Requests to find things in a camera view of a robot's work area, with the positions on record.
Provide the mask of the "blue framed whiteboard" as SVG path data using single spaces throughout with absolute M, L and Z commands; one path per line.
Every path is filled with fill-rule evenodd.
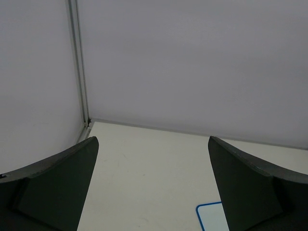
M 198 205 L 195 211 L 203 231 L 229 231 L 221 201 Z

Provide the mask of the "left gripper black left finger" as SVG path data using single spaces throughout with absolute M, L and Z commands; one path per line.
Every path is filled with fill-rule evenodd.
M 2 231 L 76 231 L 97 160 L 96 137 L 0 176 Z

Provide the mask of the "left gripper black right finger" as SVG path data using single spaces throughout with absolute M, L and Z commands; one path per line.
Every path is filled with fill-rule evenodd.
M 308 176 L 211 136 L 208 151 L 231 231 L 306 231 Z

